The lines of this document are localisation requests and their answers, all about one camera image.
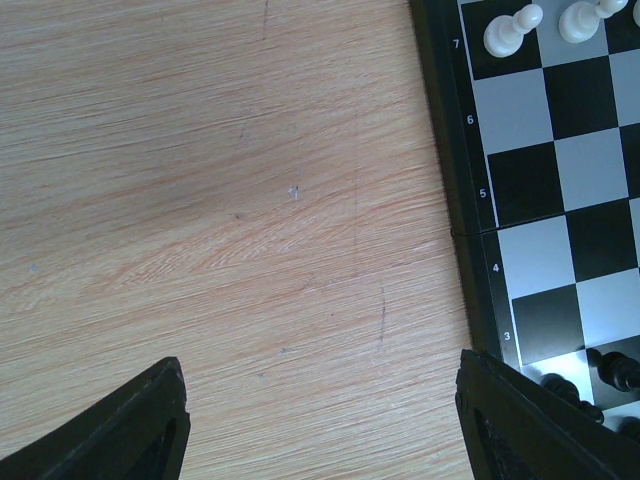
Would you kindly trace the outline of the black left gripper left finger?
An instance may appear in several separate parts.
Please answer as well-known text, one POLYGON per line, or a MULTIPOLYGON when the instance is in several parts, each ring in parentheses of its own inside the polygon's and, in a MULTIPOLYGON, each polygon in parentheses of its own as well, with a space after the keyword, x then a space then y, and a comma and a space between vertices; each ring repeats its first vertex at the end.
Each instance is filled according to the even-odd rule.
POLYGON ((1 460, 3 479, 177 479, 191 422, 180 362, 165 357, 1 460))

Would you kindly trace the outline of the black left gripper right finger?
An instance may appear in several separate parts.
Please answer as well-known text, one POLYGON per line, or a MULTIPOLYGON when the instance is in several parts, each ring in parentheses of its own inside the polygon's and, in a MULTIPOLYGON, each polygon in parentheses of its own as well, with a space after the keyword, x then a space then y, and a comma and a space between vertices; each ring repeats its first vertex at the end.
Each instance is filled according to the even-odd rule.
POLYGON ((464 350, 455 403, 477 479, 636 479, 639 443, 491 354, 464 350))

